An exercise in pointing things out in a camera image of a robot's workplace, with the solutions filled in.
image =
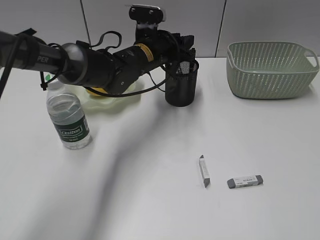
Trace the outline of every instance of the gray eraser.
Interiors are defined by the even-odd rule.
[[[227,181],[228,187],[230,189],[257,186],[263,183],[264,183],[264,180],[261,177],[261,175],[235,177]]]

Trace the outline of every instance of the white tiled wall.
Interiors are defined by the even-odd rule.
[[[296,42],[320,55],[319,0],[227,0],[217,57],[244,41]]]
[[[166,11],[166,22],[159,29],[183,35],[195,35],[197,55],[212,57],[216,51],[222,11],[225,0],[83,0],[87,22],[93,42],[108,30],[116,30],[123,36],[123,47],[135,40],[136,22],[129,18],[126,4],[159,6]],[[115,44],[109,38],[106,45]]]
[[[87,40],[79,0],[1,0],[0,31],[33,28],[46,43]]]
[[[83,0],[89,32],[96,43],[103,32],[122,34],[120,48],[132,45],[135,22],[125,4],[163,7],[167,21],[159,28],[195,35],[199,57],[214,57],[225,0]],[[320,55],[319,0],[227,0],[217,57],[230,43],[289,41]],[[47,43],[87,41],[80,0],[1,0],[0,31],[18,33],[30,27]],[[114,44],[108,36],[102,45]]]

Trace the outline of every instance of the white eraser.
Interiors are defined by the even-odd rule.
[[[205,162],[205,158],[203,155],[201,155],[201,157],[199,159],[199,166],[200,166],[203,184],[204,184],[204,187],[206,188],[210,183],[210,175],[209,175],[209,172],[208,172],[208,169],[206,166],[206,162]]]

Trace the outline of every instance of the mesh pen holder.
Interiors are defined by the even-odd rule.
[[[316,66],[307,59],[314,57]],[[228,46],[227,79],[245,99],[288,99],[302,95],[319,71],[317,55],[292,42],[236,42]]]
[[[176,107],[185,107],[195,99],[197,84],[197,74],[199,63],[197,60],[183,61],[167,66],[170,72],[174,72],[173,78],[169,73],[165,73],[165,100]]]

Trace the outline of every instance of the robotic arm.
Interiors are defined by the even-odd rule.
[[[158,24],[166,19],[162,9],[132,5],[129,16],[136,21],[134,45],[113,54],[108,49],[121,44],[121,35],[115,31],[104,33],[96,45],[77,41],[62,46],[45,44],[32,36],[35,32],[12,35],[0,31],[0,67],[6,68],[0,80],[0,97],[11,68],[49,72],[64,84],[83,86],[99,95],[116,97],[141,75],[155,68],[166,70],[163,65],[171,66],[169,73],[174,76],[178,63],[194,60],[192,51],[195,50],[191,49],[194,36],[158,30]],[[116,34],[118,46],[93,50],[92,47],[100,45],[106,34]],[[41,86],[46,89],[44,81]],[[92,88],[103,89],[108,94]]]

